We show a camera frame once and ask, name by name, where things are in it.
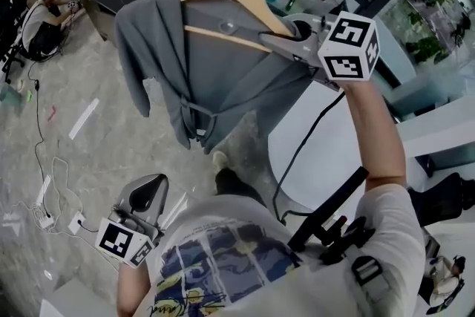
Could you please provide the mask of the black harness mount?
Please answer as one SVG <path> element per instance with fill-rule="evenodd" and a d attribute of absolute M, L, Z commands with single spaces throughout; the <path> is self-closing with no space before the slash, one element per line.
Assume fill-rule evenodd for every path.
<path fill-rule="evenodd" d="M 350 246 L 363 247 L 375 232 L 375 229 L 369 229 L 365 226 L 366 221 L 366 217 L 355 219 L 345 233 L 321 254 L 320 260 L 322 263 L 325 265 L 337 264 L 343 260 L 344 253 Z"/>

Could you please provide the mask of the person's white printed shirt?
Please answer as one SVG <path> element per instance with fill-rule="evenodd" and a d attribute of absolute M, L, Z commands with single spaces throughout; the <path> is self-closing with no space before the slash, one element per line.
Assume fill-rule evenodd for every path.
<path fill-rule="evenodd" d="M 365 193 L 357 207 L 373 236 L 363 246 L 390 274 L 382 317 L 412 317 L 425 246 L 410 197 L 398 185 Z M 134 317 L 361 317 L 347 260 L 288 247 L 290 232 L 249 197 L 215 195 L 188 207 L 158 247 L 158 276 Z"/>

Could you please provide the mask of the black rod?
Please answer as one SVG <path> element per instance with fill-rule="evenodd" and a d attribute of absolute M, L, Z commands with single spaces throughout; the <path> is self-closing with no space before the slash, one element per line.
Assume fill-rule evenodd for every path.
<path fill-rule="evenodd" d="M 303 252 L 307 241 L 312 236 L 319 239 L 324 246 L 337 241 L 341 237 L 341 229 L 347 222 L 347 218 L 341 216 L 329 229 L 324 228 L 324 223 L 351 197 L 367 176 L 368 171 L 360 166 L 332 196 L 306 217 L 289 240 L 289 248 L 295 252 Z"/>

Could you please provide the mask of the person's leg and shoe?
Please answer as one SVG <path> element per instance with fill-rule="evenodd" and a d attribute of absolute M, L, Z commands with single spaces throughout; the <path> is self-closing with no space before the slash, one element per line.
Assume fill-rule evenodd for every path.
<path fill-rule="evenodd" d="M 235 195 L 249 197 L 262 206 L 266 206 L 259 193 L 249 184 L 242 181 L 229 165 L 229 158 L 222 152 L 216 151 L 212 155 L 212 162 L 217 172 L 215 185 L 217 195 Z"/>

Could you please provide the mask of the person's right forearm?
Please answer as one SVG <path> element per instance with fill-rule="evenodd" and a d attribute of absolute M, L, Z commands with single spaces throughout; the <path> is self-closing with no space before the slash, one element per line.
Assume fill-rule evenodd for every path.
<path fill-rule="evenodd" d="M 378 88 L 368 82 L 341 82 L 356 130 L 361 163 L 369 174 L 365 190 L 406 186 L 406 160 L 396 124 Z"/>

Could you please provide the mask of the grey bathrobe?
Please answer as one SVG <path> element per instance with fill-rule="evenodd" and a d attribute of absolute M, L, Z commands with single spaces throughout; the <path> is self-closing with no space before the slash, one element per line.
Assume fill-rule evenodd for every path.
<path fill-rule="evenodd" d="M 162 88 L 178 142 L 210 152 L 254 111 L 269 134 L 312 81 L 312 70 L 255 44 L 266 30 L 231 0 L 136 0 L 115 18 L 125 82 L 144 117 L 144 81 Z"/>

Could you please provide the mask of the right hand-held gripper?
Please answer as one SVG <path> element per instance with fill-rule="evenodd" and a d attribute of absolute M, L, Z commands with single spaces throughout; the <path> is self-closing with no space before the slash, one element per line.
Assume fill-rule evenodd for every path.
<path fill-rule="evenodd" d="M 306 23 L 312 33 L 299 41 L 260 33 L 264 47 L 294 62 L 313 66 L 313 80 L 335 91 L 340 82 L 370 79 L 381 51 L 373 19 L 341 11 L 337 16 L 322 17 L 295 13 L 288 15 L 286 20 Z"/>

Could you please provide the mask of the person's left forearm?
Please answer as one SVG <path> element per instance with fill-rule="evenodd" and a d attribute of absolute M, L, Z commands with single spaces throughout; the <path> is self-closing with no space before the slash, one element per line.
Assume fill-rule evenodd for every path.
<path fill-rule="evenodd" d="M 145 261 L 135 269 L 127 264 L 120 264 L 117 283 L 118 316 L 133 317 L 150 289 L 150 276 Z"/>

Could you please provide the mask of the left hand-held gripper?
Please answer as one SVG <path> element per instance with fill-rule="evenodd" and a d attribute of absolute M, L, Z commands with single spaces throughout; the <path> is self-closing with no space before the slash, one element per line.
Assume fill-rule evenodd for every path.
<path fill-rule="evenodd" d="M 158 246 L 169 181 L 165 174 L 150 174 L 127 184 L 110 215 L 101 220 L 95 247 L 131 268 L 139 267 Z"/>

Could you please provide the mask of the green floor item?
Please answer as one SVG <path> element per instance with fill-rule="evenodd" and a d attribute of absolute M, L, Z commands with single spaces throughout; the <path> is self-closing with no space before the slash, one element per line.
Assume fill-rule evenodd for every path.
<path fill-rule="evenodd" d="M 22 104 L 22 95 L 10 84 L 5 83 L 0 90 L 0 102 L 13 107 L 19 107 Z"/>

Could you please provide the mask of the white floor strip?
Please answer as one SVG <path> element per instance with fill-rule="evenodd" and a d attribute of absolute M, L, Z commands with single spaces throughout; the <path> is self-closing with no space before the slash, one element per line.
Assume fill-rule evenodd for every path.
<path fill-rule="evenodd" d="M 78 120 L 74 123 L 73 127 L 71 128 L 68 136 L 71 140 L 74 140 L 76 135 L 79 133 L 85 122 L 88 120 L 90 115 L 96 109 L 99 104 L 99 99 L 95 98 L 91 101 L 88 107 L 81 113 Z"/>

